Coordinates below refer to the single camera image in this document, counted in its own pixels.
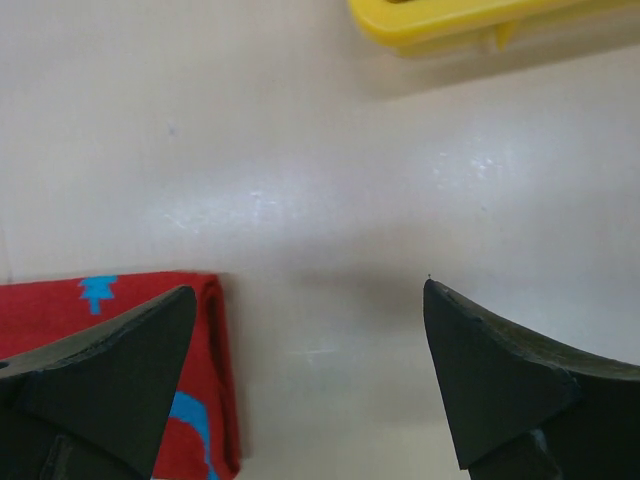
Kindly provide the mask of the red blue patterned towel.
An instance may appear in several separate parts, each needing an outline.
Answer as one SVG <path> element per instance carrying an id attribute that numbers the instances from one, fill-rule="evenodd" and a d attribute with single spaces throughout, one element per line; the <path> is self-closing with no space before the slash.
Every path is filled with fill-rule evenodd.
<path id="1" fill-rule="evenodd" d="M 225 299 L 217 275 L 153 272 L 6 284 L 1 355 L 11 357 L 122 314 L 179 285 L 197 318 L 158 459 L 157 479 L 233 479 L 241 469 Z"/>

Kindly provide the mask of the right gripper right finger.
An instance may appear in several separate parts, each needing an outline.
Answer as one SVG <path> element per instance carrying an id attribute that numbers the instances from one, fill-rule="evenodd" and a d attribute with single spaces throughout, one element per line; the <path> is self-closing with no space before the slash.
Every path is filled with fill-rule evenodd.
<path id="1" fill-rule="evenodd" d="M 471 478 L 638 478 L 638 366 L 546 337 L 432 279 L 423 315 Z"/>

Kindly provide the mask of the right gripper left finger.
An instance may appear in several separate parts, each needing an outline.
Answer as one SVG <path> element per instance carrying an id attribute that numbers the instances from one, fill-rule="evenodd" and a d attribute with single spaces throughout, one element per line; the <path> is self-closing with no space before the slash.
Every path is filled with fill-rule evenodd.
<path id="1" fill-rule="evenodd" d="M 2 478 L 151 478 L 196 310 L 179 286 L 2 360 Z"/>

